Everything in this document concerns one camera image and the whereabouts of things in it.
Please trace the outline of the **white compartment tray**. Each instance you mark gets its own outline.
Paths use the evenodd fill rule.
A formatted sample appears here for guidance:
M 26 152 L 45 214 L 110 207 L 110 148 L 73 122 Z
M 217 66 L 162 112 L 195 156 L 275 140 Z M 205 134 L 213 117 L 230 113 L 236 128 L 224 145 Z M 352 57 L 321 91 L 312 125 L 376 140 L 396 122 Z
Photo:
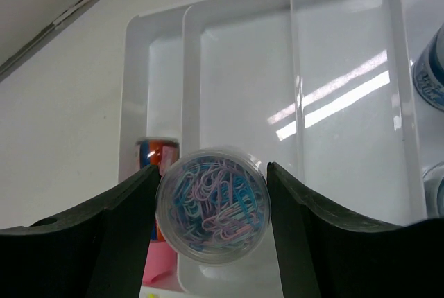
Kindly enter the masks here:
M 143 137 L 182 154 L 235 147 L 324 196 L 409 225 L 427 216 L 422 174 L 443 160 L 443 113 L 411 64 L 443 0 L 197 0 L 126 28 L 119 180 Z

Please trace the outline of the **blue round jar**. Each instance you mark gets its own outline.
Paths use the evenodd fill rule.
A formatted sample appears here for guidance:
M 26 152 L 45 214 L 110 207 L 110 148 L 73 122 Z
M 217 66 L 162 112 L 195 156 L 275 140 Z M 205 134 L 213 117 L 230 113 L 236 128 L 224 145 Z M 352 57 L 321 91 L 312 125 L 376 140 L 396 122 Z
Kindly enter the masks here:
M 429 218 L 443 217 L 443 162 L 427 169 L 422 177 L 427 216 Z
M 443 26 L 414 62 L 411 75 L 419 95 L 432 107 L 443 111 Z

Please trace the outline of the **clear paperclip jar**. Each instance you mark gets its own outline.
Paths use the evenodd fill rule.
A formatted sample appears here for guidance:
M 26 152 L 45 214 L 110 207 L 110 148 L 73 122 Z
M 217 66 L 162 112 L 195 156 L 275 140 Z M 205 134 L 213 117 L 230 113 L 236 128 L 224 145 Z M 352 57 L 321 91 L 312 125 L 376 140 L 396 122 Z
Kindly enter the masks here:
M 203 148 L 180 158 L 156 194 L 156 223 L 165 241 L 202 265 L 227 265 L 251 254 L 271 223 L 261 164 L 236 147 Z

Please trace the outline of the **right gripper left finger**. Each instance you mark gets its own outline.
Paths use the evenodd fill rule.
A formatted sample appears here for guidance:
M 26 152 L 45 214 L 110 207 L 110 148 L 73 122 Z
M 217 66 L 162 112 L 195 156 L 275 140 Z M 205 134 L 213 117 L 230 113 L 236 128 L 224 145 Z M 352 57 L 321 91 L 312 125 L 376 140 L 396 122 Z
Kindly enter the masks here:
M 28 227 L 1 230 L 2 297 L 138 297 L 157 166 Z

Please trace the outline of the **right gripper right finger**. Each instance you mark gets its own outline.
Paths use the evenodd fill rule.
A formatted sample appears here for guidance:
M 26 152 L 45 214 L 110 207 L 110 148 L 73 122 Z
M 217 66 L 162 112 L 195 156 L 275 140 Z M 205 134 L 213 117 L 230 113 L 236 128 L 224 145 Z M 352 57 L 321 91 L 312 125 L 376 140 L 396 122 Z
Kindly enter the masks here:
M 408 226 L 349 210 L 267 166 L 285 297 L 442 297 L 443 220 Z

